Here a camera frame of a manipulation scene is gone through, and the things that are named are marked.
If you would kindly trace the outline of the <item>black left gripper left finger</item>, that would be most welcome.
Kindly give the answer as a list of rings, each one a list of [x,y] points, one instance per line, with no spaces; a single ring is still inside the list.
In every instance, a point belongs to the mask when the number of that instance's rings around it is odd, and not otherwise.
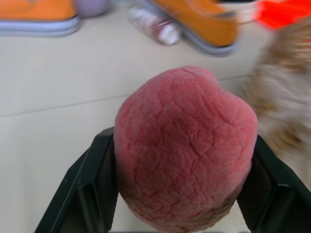
[[[118,199],[113,133],[111,127],[97,134],[68,169],[35,232],[111,230]]]

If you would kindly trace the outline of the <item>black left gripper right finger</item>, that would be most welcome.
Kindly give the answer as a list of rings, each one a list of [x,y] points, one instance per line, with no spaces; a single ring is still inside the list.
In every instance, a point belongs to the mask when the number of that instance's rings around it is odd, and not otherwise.
[[[252,233],[311,231],[310,191],[260,135],[237,203]]]

